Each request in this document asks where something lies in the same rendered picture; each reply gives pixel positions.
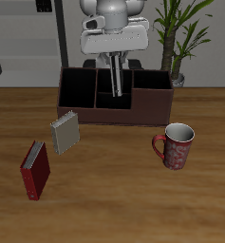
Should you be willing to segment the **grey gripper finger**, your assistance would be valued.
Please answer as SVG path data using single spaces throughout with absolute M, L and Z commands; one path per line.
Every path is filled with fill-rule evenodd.
M 115 56 L 113 55 L 113 52 L 109 53 L 109 59 L 110 59 L 112 93 L 113 95 L 116 95 L 116 68 L 115 68 Z
M 121 53 L 119 52 L 115 57 L 115 65 L 116 65 L 116 89 L 117 96 L 122 96 L 122 62 L 121 62 Z

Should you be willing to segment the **dark brown desk caddy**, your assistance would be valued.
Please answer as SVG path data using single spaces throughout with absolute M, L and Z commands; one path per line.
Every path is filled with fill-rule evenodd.
M 120 97 L 112 95 L 110 71 L 61 69 L 57 113 L 78 114 L 79 123 L 164 127 L 169 123 L 174 88 L 161 70 L 126 69 Z

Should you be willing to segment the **flat black base plate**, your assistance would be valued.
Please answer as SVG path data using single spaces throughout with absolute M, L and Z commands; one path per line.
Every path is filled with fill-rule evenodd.
M 95 68 L 96 60 L 87 59 L 84 61 L 83 67 L 85 68 Z M 137 59 L 128 59 L 123 65 L 123 69 L 142 69 L 141 62 Z

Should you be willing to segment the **grey striped book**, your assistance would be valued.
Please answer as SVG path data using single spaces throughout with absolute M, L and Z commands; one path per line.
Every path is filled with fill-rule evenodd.
M 62 155 L 80 140 L 78 114 L 72 111 L 64 114 L 50 125 L 54 151 Z

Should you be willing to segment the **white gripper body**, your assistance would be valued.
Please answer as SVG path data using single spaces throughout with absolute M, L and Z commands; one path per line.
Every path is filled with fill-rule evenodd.
M 81 50 L 84 54 L 147 49 L 149 22 L 143 17 L 129 18 L 119 33 L 105 33 L 102 29 L 84 30 Z

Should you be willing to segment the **red patterned mug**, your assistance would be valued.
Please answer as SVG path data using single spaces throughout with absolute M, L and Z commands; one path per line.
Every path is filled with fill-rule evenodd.
M 175 122 L 165 127 L 164 135 L 156 135 L 152 139 L 152 146 L 166 168 L 180 170 L 187 160 L 194 137 L 195 131 L 189 125 Z M 164 143 L 162 153 L 156 147 L 158 140 Z

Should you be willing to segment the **grey wall shelf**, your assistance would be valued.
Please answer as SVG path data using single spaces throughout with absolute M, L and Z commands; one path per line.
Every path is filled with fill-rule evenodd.
M 61 65 L 54 0 L 0 0 L 0 87 L 56 87 Z

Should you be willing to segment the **green pot plant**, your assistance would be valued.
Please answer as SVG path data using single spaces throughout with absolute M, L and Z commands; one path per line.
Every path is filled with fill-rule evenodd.
M 159 23 L 162 27 L 162 30 L 158 29 L 159 42 L 163 45 L 160 69 L 170 72 L 173 87 L 183 87 L 185 77 L 179 72 L 182 60 L 194 57 L 192 50 L 195 47 L 210 42 L 210 39 L 204 39 L 208 27 L 193 36 L 198 20 L 189 26 L 184 26 L 184 23 L 214 0 L 202 0 L 197 4 L 193 0 L 186 9 L 180 7 L 181 0 L 162 1 L 163 11 L 156 9 L 159 18 L 154 21 L 154 24 Z

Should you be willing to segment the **black vertical post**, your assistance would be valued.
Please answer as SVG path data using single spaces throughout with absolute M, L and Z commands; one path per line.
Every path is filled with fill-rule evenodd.
M 67 46 L 66 46 L 66 28 L 63 12 L 63 1 L 54 0 L 55 12 L 56 12 L 56 22 L 58 29 L 58 39 L 61 53 L 61 63 L 63 67 L 68 67 L 68 56 L 67 56 Z

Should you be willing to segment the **red book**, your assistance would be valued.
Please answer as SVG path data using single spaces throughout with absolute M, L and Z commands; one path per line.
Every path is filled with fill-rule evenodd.
M 50 174 L 47 149 L 44 142 L 33 142 L 20 165 L 20 172 L 28 199 L 38 200 Z

